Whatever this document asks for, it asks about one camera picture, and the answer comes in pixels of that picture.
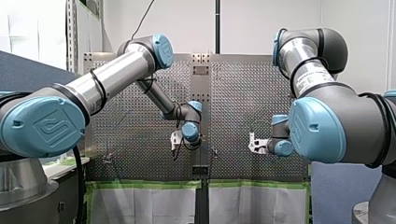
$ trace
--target silver arm segment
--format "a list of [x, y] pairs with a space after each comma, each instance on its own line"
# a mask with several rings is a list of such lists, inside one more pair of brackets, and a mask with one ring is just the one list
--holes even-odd
[[[396, 160], [396, 150], [392, 150], [396, 138], [384, 122], [396, 111], [395, 104], [385, 99], [380, 104], [379, 96], [369, 95], [376, 100], [359, 97], [332, 77], [347, 64], [343, 37], [328, 29], [282, 32], [274, 57], [297, 97], [285, 129], [290, 129], [288, 141], [299, 154], [311, 161], [373, 167]], [[384, 116], [382, 107], [390, 108], [388, 115]]]
[[174, 103], [149, 78], [172, 62], [172, 46], [164, 35], [143, 37], [128, 41], [115, 60], [65, 86], [54, 84], [28, 96], [6, 99], [0, 104], [0, 148], [29, 158], [65, 153], [83, 136], [90, 116], [134, 82], [160, 108], [164, 119], [185, 120], [183, 137], [199, 146], [201, 104]]

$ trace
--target white wall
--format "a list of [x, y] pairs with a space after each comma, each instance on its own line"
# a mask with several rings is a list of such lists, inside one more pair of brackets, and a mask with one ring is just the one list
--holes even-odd
[[387, 90], [392, 1], [322, 0], [322, 26], [341, 33], [349, 49], [346, 71], [339, 80], [356, 92]]
[[222, 0], [221, 53], [272, 54], [281, 28], [319, 26], [320, 0]]
[[[131, 37], [151, 0], [104, 0], [105, 50]], [[270, 54], [282, 28], [320, 25], [319, 0], [222, 0], [221, 53]], [[215, 51], [215, 0], [155, 1], [137, 36], [166, 34], [177, 53]]]
[[[151, 0], [104, 0], [107, 51], [131, 38]], [[155, 1], [135, 37], [162, 33], [177, 53], [214, 51], [215, 1]]]

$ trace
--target pegboard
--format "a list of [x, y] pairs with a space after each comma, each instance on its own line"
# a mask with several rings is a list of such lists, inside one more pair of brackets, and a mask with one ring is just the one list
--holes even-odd
[[[106, 53], [85, 56], [87, 71], [115, 57]], [[211, 178], [306, 181], [307, 162], [300, 156], [279, 158], [248, 149], [250, 130], [259, 138], [270, 136], [271, 117], [288, 114], [290, 108], [289, 82], [271, 65], [271, 57], [206, 54], [202, 64], [203, 59], [196, 54], [177, 54], [173, 66], [155, 76], [173, 100], [205, 100], [209, 123], [204, 150], [212, 152], [208, 160]], [[196, 74], [202, 66], [202, 74]], [[205, 75], [209, 82], [197, 84], [196, 78]], [[191, 152], [181, 150], [178, 160], [172, 160], [169, 137], [176, 130], [175, 122], [160, 119], [158, 108], [135, 84], [107, 104], [93, 119], [92, 129], [97, 156], [88, 167], [90, 180], [192, 177], [191, 166], [196, 161], [191, 160]], [[112, 161], [104, 160], [109, 154]]]
[[289, 114], [290, 87], [270, 56], [213, 55], [211, 81], [212, 178], [304, 181], [307, 162], [248, 150], [249, 132], [271, 135], [271, 117]]
[[[84, 67], [89, 71], [114, 57], [114, 54], [88, 53]], [[157, 72], [155, 77], [172, 100], [185, 103], [190, 100], [191, 77], [186, 76], [190, 73], [191, 62], [179, 60], [172, 68]], [[191, 178], [187, 150], [182, 150], [173, 161], [169, 139], [175, 130], [176, 122], [161, 119], [156, 105], [135, 84], [131, 85], [92, 120], [96, 156], [88, 166], [87, 178]]]

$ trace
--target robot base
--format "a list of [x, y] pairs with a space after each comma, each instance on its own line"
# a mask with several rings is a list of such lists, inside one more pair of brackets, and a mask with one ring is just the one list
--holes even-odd
[[59, 185], [50, 181], [46, 192], [33, 198], [0, 207], [1, 223], [57, 224], [59, 222]]
[[353, 207], [352, 224], [369, 223], [369, 203], [358, 203]]
[[352, 224], [395, 224], [395, 190], [396, 178], [382, 174], [370, 202], [353, 208]]

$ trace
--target metal frame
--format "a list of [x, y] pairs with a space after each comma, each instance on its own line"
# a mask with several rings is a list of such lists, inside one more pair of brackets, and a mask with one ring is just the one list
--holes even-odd
[[[84, 71], [89, 72], [89, 70], [94, 69], [98, 66], [103, 65], [104, 63], [115, 58], [115, 54], [112, 53], [86, 53], [84, 56]], [[238, 68], [238, 66], [246, 67], [247, 71], [233, 71], [232, 69]], [[189, 84], [185, 83], [186, 79], [179, 80], [174, 78], [185, 78], [186, 75], [189, 76]], [[167, 163], [170, 166], [181, 165], [182, 167], [178, 167], [177, 169], [186, 169], [186, 167], [191, 167], [192, 170], [187, 172], [189, 174], [186, 176], [186, 173], [183, 173], [183, 176], [180, 176], [180, 173], [175, 174], [177, 176], [172, 176], [173, 173], [168, 174], [166, 178], [162, 176], [154, 176], [151, 175], [147, 179], [155, 179], [155, 180], [186, 180], [186, 179], [195, 179], [201, 181], [201, 186], [196, 190], [196, 205], [195, 205], [195, 220], [196, 224], [199, 223], [209, 223], [209, 180], [213, 178], [249, 178], [249, 179], [270, 179], [276, 181], [288, 181], [288, 182], [305, 182], [309, 181], [308, 175], [308, 162], [303, 160], [298, 155], [294, 155], [288, 159], [280, 159], [276, 156], [272, 155], [257, 155], [251, 153], [248, 149], [248, 130], [247, 133], [244, 133], [246, 129], [241, 128], [238, 130], [238, 136], [229, 135], [227, 132], [230, 131], [230, 127], [235, 127], [235, 125], [239, 125], [241, 120], [243, 122], [251, 121], [252, 117], [254, 119], [268, 119], [274, 113], [287, 113], [289, 110], [290, 103], [292, 99], [290, 99], [289, 95], [289, 84], [287, 81], [283, 80], [282, 76], [278, 73], [277, 69], [271, 66], [271, 56], [249, 56], [249, 55], [215, 55], [215, 54], [176, 54], [175, 55], [175, 63], [174, 66], [165, 71], [160, 71], [157, 73], [157, 78], [159, 79], [159, 84], [163, 86], [164, 91], [171, 94], [171, 97], [175, 99], [177, 96], [175, 94], [185, 94], [182, 96], [178, 96], [179, 99], [188, 100], [196, 100], [203, 104], [203, 114], [202, 114], [202, 122], [201, 122], [201, 133], [203, 143], [201, 148], [196, 151], [190, 152], [190, 164], [183, 162], [180, 164], [174, 164], [171, 160]], [[182, 85], [187, 91], [177, 91], [176, 85]], [[233, 102], [233, 97], [230, 99], [227, 98], [227, 94], [229, 90], [227, 88], [241, 88], [239, 91], [246, 91], [249, 94], [250, 98], [256, 99], [259, 94], [260, 97], [257, 102], [261, 103], [262, 99], [264, 100], [264, 104], [262, 106], [269, 105], [268, 108], [262, 108], [264, 110], [263, 114], [250, 114], [248, 119], [245, 119], [245, 111], [249, 111], [248, 107], [244, 106], [244, 102]], [[119, 110], [125, 110], [125, 106], [134, 105], [146, 107], [143, 109], [144, 114], [137, 114], [134, 116], [132, 122], [135, 122], [136, 119], [143, 119], [145, 121], [145, 125], [147, 129], [141, 130], [143, 135], [140, 137], [142, 139], [135, 139], [134, 141], [149, 141], [149, 136], [147, 132], [158, 132], [156, 126], [169, 125], [164, 124], [160, 119], [153, 117], [150, 109], [154, 109], [158, 111], [156, 107], [152, 107], [152, 102], [149, 101], [148, 97], [144, 96], [142, 92], [139, 92], [139, 97], [135, 95], [131, 95], [130, 93], [135, 92], [135, 87], [128, 88], [124, 91], [120, 96], [116, 97], [106, 106], [104, 112], [99, 114], [99, 119], [94, 119], [93, 123], [97, 123], [99, 126], [93, 126], [93, 131], [97, 132], [97, 128], [99, 128], [100, 134], [94, 134], [92, 137], [87, 136], [86, 145], [91, 146], [91, 148], [101, 148], [104, 144], [95, 143], [95, 137], [105, 137], [107, 121], [111, 121], [111, 119], [115, 117], [119, 117]], [[221, 111], [227, 111], [227, 109], [231, 109], [231, 114], [228, 114]], [[221, 117], [224, 119], [218, 119], [219, 115], [216, 113], [220, 113]], [[269, 134], [271, 133], [270, 128], [262, 128], [261, 125], [260, 131], [257, 134]], [[131, 137], [136, 136], [135, 132], [127, 133]], [[161, 158], [165, 157], [165, 153], [170, 153], [171, 144], [169, 143], [169, 135], [165, 138], [165, 142], [158, 142], [157, 144], [163, 144], [164, 147], [162, 151], [156, 151], [155, 157]], [[227, 148], [223, 147], [223, 144], [227, 144], [227, 141], [230, 138], [240, 138], [247, 141], [246, 144], [241, 145], [241, 142], [238, 142], [238, 145], [241, 145], [240, 148]], [[142, 146], [142, 143], [131, 143], [128, 149], [130, 149], [129, 154], [133, 154], [138, 156], [138, 153], [141, 151], [137, 151], [138, 148], [136, 146]], [[106, 166], [106, 160], [102, 162], [102, 157], [99, 157], [99, 162], [91, 163], [91, 166]], [[107, 161], [109, 163], [112, 162], [112, 159], [109, 158]], [[123, 162], [121, 168], [128, 169], [129, 166], [134, 166], [133, 164], [125, 164], [128, 160], [120, 158], [120, 161]], [[246, 166], [243, 166], [244, 163], [251, 162], [249, 164], [250, 170], [246, 169]], [[228, 174], [227, 167], [235, 166], [236, 170], [240, 172], [240, 174]], [[158, 166], [157, 169], [169, 170], [164, 167]], [[90, 172], [95, 172], [94, 169], [88, 169], [88, 178], [90, 178]], [[114, 172], [109, 171], [109, 169], [105, 169], [105, 172], [108, 172], [108, 176], [102, 176], [101, 178], [107, 179], [111, 176], [114, 176]], [[135, 172], [147, 172], [147, 170], [142, 171], [135, 170]], [[129, 178], [134, 179], [134, 175], [127, 175]]]
[[76, 0], [66, 2], [67, 71], [78, 72], [78, 30]]

